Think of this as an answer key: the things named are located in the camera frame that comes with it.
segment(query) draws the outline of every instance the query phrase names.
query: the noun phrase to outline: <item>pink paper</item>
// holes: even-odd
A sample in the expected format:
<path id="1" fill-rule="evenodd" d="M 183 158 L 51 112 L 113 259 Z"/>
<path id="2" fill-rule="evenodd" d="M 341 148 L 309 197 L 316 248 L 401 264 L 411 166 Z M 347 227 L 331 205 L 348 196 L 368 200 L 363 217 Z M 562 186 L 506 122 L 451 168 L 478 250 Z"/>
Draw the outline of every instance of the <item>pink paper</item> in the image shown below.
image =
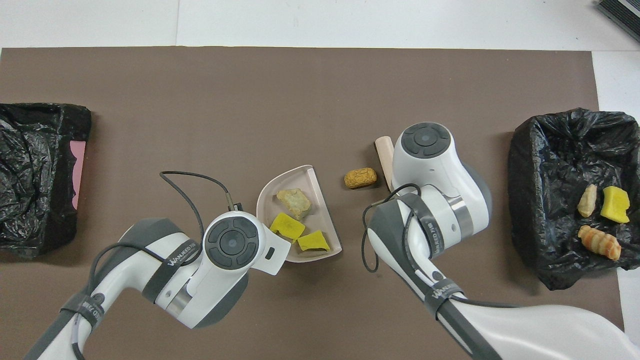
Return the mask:
<path id="1" fill-rule="evenodd" d="M 84 146 L 86 142 L 70 141 L 71 153 L 76 157 L 74 165 L 73 182 L 74 182 L 74 198 L 71 200 L 74 208 L 78 209 L 78 194 L 80 194 L 80 178 L 82 176 L 82 165 L 84 162 Z"/>

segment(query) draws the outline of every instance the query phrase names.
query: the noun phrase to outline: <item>white tabletop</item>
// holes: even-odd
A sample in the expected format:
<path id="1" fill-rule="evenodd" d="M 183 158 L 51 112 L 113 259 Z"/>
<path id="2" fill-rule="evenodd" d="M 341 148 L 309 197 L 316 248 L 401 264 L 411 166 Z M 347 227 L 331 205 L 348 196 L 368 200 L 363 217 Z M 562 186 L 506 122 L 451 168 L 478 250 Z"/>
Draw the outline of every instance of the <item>white tabletop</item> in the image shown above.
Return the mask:
<path id="1" fill-rule="evenodd" d="M 640 43 L 592 0 L 0 2 L 0 49 L 152 45 L 593 51 L 600 109 L 640 119 Z M 640 345 L 640 269 L 618 279 Z"/>

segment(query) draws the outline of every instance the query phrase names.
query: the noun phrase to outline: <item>fake food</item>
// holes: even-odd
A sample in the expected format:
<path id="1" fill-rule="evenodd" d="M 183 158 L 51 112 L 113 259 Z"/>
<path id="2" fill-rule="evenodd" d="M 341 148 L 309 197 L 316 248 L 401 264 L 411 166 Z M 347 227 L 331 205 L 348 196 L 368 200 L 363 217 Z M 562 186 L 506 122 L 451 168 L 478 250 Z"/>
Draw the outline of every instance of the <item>fake food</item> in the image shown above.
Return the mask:
<path id="1" fill-rule="evenodd" d="M 302 224 L 285 213 L 279 213 L 271 224 L 271 227 L 269 227 L 269 230 L 275 234 L 280 233 L 282 236 L 295 241 L 302 235 L 305 228 L 305 224 Z"/>
<path id="2" fill-rule="evenodd" d="M 607 186 L 602 191 L 604 192 L 604 205 L 600 214 L 621 224 L 629 222 L 629 217 L 627 216 L 629 196 L 627 192 L 617 186 Z"/>
<path id="3" fill-rule="evenodd" d="M 344 184 L 349 189 L 361 188 L 363 186 L 374 184 L 378 180 L 376 171 L 370 167 L 358 168 L 349 171 L 344 176 Z"/>
<path id="4" fill-rule="evenodd" d="M 589 251 L 604 255 L 613 261 L 617 261 L 620 258 L 622 248 L 615 236 L 588 225 L 583 225 L 578 231 L 578 237 Z"/>
<path id="5" fill-rule="evenodd" d="M 302 251 L 307 250 L 325 250 L 329 251 L 329 244 L 326 243 L 326 239 L 324 235 L 322 235 L 322 231 L 314 231 L 309 235 L 304 235 L 301 238 L 298 238 L 298 245 L 300 245 L 300 249 Z"/>
<path id="6" fill-rule="evenodd" d="M 598 187 L 594 184 L 587 186 L 578 203 L 578 212 L 580 215 L 588 218 L 596 208 L 596 192 Z"/>
<path id="7" fill-rule="evenodd" d="M 298 221 L 302 220 L 311 210 L 311 202 L 302 190 L 288 189 L 280 190 L 276 197 L 287 207 L 291 215 Z"/>

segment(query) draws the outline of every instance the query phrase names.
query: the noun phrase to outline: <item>tan sponge chunk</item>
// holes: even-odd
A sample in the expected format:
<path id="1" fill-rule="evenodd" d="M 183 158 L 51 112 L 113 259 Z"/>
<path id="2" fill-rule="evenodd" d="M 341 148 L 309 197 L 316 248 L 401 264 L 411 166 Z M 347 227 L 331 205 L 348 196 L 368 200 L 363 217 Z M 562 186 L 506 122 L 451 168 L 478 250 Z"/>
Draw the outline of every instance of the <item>tan sponge chunk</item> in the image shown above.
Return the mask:
<path id="1" fill-rule="evenodd" d="M 311 202 L 302 190 L 298 188 L 280 190 L 276 197 L 282 201 L 282 204 L 287 207 L 291 215 L 298 221 L 302 220 L 311 210 Z"/>
<path id="2" fill-rule="evenodd" d="M 357 168 L 349 171 L 344 176 L 344 184 L 349 189 L 361 188 L 363 186 L 374 184 L 378 180 L 376 171 L 370 167 Z"/>

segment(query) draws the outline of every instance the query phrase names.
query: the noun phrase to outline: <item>beige sponge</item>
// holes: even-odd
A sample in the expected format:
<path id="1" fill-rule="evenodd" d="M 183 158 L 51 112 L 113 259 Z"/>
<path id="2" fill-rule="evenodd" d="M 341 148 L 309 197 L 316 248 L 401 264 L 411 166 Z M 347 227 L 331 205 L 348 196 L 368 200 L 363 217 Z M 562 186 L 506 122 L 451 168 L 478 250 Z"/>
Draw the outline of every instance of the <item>beige sponge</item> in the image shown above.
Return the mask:
<path id="1" fill-rule="evenodd" d="M 276 197 L 282 201 L 282 204 L 287 207 L 291 215 L 298 221 L 302 220 L 311 210 L 311 202 L 302 190 L 298 188 L 280 190 Z"/>

